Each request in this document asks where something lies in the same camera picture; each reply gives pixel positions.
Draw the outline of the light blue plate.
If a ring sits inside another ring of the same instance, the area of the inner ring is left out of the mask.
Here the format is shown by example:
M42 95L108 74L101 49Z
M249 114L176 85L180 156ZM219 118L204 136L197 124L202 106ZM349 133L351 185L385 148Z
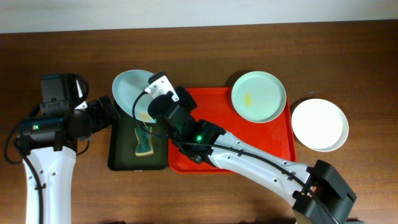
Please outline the light blue plate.
M148 79L153 76L146 70L128 70L120 73L113 81L112 92L118 106L129 116L132 116L132 107L136 98L149 85ZM147 112L152 98L142 96L136 104L135 115L137 120L145 123L155 123Z

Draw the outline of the green yellow sponge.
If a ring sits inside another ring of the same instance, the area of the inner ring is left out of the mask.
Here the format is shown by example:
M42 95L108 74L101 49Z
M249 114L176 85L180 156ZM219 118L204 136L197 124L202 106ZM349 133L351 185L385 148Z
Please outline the green yellow sponge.
M149 134L152 128L150 126L137 127L134 131L137 139L136 156L153 155L152 136Z

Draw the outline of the mint green plate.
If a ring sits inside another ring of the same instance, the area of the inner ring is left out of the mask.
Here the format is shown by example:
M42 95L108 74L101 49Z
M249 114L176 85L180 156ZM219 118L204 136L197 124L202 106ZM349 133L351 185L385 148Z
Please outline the mint green plate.
M267 123L283 112L287 94L278 78L267 72L253 71L236 80L231 101L242 118L253 123Z

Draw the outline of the white plate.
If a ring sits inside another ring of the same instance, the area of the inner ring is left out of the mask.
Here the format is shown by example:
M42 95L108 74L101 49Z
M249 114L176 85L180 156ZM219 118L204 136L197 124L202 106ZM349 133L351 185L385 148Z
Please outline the white plate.
M318 152L337 150L349 135L344 112L334 103L319 98L305 100L295 107L292 129L304 146Z

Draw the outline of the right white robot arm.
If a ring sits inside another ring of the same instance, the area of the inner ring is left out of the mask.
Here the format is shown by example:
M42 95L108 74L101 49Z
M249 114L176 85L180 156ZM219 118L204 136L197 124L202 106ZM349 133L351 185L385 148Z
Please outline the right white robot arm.
M190 114L197 106L183 87L150 91L149 115L191 161L230 170L284 199L297 223L346 223L356 194L329 163L313 167L283 160L242 142L231 132Z

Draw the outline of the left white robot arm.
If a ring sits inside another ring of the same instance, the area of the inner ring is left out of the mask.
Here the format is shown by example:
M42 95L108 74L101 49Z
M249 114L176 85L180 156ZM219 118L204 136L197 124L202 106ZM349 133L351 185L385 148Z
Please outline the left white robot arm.
M105 95L73 108L67 101L40 104L42 115L23 121L14 141L27 179L26 223L70 223L77 143L115 123L119 113Z

